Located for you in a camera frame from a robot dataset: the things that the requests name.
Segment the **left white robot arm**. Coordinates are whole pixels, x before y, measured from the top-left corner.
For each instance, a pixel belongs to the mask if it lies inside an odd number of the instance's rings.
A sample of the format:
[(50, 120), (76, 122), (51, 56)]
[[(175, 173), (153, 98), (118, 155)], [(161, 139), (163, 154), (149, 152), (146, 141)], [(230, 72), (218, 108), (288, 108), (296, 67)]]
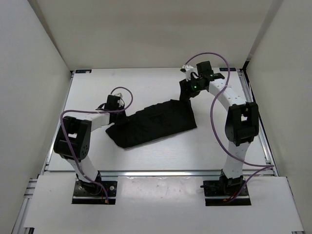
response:
[(85, 189), (91, 195), (97, 195), (102, 190), (99, 171), (95, 169), (88, 156), (91, 133), (124, 116), (125, 109), (66, 110), (60, 115), (60, 127), (54, 142), (54, 152), (71, 164), (78, 180), (86, 183)]

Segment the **black skirt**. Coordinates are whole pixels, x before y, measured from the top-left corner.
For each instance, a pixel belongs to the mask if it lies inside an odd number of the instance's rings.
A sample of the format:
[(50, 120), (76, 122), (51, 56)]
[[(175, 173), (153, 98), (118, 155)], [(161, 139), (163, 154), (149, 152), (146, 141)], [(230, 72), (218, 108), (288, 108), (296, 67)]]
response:
[(128, 149), (196, 127), (191, 102), (171, 99), (116, 121), (106, 134), (118, 147)]

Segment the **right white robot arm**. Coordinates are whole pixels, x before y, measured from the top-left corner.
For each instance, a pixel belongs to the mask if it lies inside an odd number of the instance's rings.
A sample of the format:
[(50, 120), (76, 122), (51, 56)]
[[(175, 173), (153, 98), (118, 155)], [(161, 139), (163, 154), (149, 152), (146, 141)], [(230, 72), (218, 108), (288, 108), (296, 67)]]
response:
[(255, 102), (247, 102), (241, 98), (220, 73), (206, 76), (198, 75), (194, 69), (185, 73), (185, 79), (180, 82), (180, 98), (190, 99), (200, 91), (207, 90), (227, 111), (225, 135), (228, 139), (226, 149), (227, 159), (222, 169), (225, 179), (219, 182), (219, 190), (232, 194), (236, 188), (234, 179), (241, 179), (246, 152), (255, 136), (259, 133), (259, 112)]

